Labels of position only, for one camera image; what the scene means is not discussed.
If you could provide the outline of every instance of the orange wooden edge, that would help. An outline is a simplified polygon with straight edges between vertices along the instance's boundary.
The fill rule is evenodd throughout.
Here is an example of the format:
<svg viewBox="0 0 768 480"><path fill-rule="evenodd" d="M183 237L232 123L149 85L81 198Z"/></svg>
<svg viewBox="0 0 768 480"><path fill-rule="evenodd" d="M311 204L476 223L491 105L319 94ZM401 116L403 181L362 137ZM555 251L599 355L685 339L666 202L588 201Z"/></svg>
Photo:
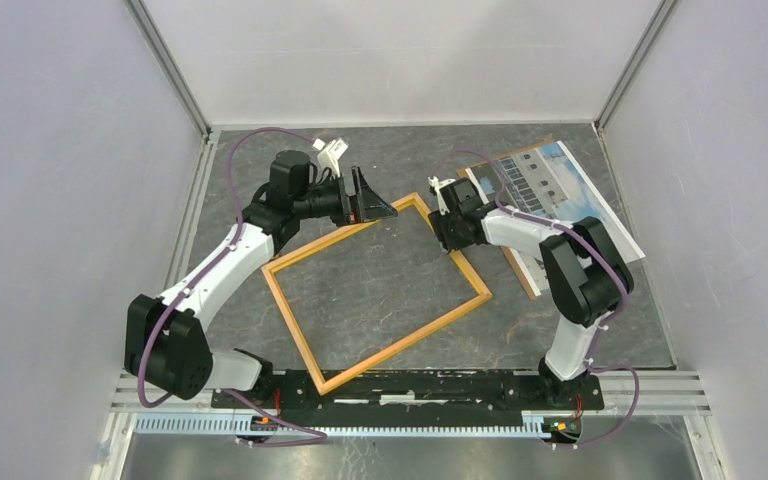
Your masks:
<svg viewBox="0 0 768 480"><path fill-rule="evenodd" d="M422 218L425 219L425 223L428 224L429 228L431 228L431 222L428 220L428 214L431 213L431 210L428 208L428 205L422 201L422 197L420 197L419 194L412 193L402 197L399 200L393 202L392 205L393 208L400 212L410 207L416 208ZM361 232L371 227L372 225L375 225L376 223L378 222L362 223L358 225L342 227L338 230L335 230L334 232L329 233L328 235L325 235L324 237L308 243L303 247L293 250L292 252L283 255L262 267L263 275L266 277L266 283L269 285L269 289L272 291L272 295L275 297L275 301L278 303L278 309L281 311L281 315L284 317L284 321L287 322L287 328L290 330L290 335L292 335L293 341L296 342L299 353L301 353L302 359L305 362L305 366L307 367L308 372L310 372L313 383L316 385L316 389L319 391L320 395L324 395L331 390L334 390L352 378L380 364L393 355L396 355L402 350L410 347L411 345L431 335L437 330L440 330L441 328L466 315L472 310L475 310L480 305L493 297L493 294L490 293L487 285L484 284L484 281L481 280L481 277L478 276L478 273L474 268L472 268L472 265L470 265L466 257L464 257L461 252L452 252L449 254L449 256L452 258L452 260L455 261L458 269L460 269L461 273L464 274L467 281L478 295L463 305L458 306L454 310L451 310L443 316L435 319L431 323L421 327L415 332L390 345L389 347L380 350L378 353L375 353L374 355L362 360L358 364L346 369L333 378L325 380L325 377L322 375L322 370L319 368L319 364L316 362L316 358L313 356L313 352L310 350L310 346L308 345L307 340L302 333L302 329L299 327L299 322L296 320L296 316L293 314L293 310L290 308L289 303L287 303L287 298L284 296L284 292L281 290L281 286L278 285L278 281L275 279L275 273L313 255L316 252L325 250L331 245L334 245L341 240Z"/></svg>

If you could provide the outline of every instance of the floor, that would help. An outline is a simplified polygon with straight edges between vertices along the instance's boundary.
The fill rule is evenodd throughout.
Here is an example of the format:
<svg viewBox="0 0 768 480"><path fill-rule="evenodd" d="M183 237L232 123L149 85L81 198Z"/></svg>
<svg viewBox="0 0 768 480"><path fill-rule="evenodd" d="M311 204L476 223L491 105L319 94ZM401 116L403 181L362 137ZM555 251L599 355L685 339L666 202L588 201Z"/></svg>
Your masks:
<svg viewBox="0 0 768 480"><path fill-rule="evenodd" d="M219 138L190 268L213 250L234 222L226 165L231 147L243 133L223 132ZM341 160L343 168L360 166L372 188L386 200L419 192L430 206L435 203L428 192L428 176L455 177L458 167L476 162L470 157L441 161L453 148L498 155L546 138L563 140L625 222L610 169L586 124L341 128L306 133L345 138L350 148ZM277 133L254 137L241 147L233 175L244 202L266 181L278 151L304 147L299 140ZM332 230L327 220L304 221L283 252ZM492 300L384 366L536 368L558 321L551 298L530 300L500 249L473 246L464 253L493 293ZM641 262L631 266L636 282L632 304L604 336L596 355L599 365L673 364L643 268ZM375 225L289 267L277 278L323 369L347 368L474 295L415 212ZM272 361L276 368L304 368L260 272L246 280L222 308L208 330L208 340L214 350L238 347Z"/></svg>
<svg viewBox="0 0 768 480"><path fill-rule="evenodd" d="M588 417L585 429L600 435L614 424ZM557 452L540 440L519 438L344 437L315 446L249 449L227 436L136 435L122 478L698 479L689 445L680 417L635 419L611 441Z"/></svg>

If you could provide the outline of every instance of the white wall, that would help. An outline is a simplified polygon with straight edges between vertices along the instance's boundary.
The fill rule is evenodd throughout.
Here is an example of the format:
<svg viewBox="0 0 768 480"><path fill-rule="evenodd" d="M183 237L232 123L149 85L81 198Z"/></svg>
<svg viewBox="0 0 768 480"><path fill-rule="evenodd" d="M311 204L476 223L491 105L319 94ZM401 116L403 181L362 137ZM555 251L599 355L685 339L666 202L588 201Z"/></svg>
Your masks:
<svg viewBox="0 0 768 480"><path fill-rule="evenodd" d="M122 2L0 2L0 478L89 473L199 142Z"/></svg>
<svg viewBox="0 0 768 480"><path fill-rule="evenodd" d="M681 2L607 146L735 478L768 478L768 2Z"/></svg>
<svg viewBox="0 0 768 480"><path fill-rule="evenodd" d="M221 124L592 120L658 0L146 0Z"/></svg>

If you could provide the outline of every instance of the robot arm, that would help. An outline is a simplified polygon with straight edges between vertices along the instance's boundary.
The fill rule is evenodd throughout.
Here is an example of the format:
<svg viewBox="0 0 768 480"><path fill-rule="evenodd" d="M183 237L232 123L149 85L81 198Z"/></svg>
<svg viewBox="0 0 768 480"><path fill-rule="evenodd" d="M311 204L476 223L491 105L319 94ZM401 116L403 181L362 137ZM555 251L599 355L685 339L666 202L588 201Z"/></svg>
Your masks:
<svg viewBox="0 0 768 480"><path fill-rule="evenodd" d="M305 153L280 152L269 182L243 209L245 222L234 225L198 267L157 298L139 295L131 302L125 341L128 372L138 374L150 332L177 302L150 350L146 381L184 400L205 388L256 388L262 370L271 369L268 362L242 350L211 352L208 347L204 332L222 305L298 233L302 219L329 217L344 226L398 214L369 187L360 168L352 167L351 183L344 182L337 159L345 142L314 146L321 150L321 169ZM325 167L336 176L326 177ZM311 170L323 171L323 177L311 180Z"/></svg>
<svg viewBox="0 0 768 480"><path fill-rule="evenodd" d="M608 274L570 235L484 203L469 179L430 178L429 184L439 207L429 220L446 251L488 244L512 248L543 262L561 316L552 347L538 371L556 393L583 381L585 358L599 323L621 298ZM556 223L583 237L614 269L627 291L633 290L631 273L601 221L587 217L572 224Z"/></svg>

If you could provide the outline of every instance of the cable connector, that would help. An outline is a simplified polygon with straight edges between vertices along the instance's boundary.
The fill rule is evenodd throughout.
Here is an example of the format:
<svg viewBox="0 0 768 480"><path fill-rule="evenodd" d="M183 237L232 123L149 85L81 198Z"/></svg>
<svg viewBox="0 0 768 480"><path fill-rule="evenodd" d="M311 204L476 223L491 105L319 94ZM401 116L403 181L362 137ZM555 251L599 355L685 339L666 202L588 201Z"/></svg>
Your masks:
<svg viewBox="0 0 768 480"><path fill-rule="evenodd" d="M342 138L331 140L327 144L320 139L313 142L313 148L319 150L316 160L319 162L320 171L330 168L334 175L340 176L340 157L349 149L349 144Z"/></svg>

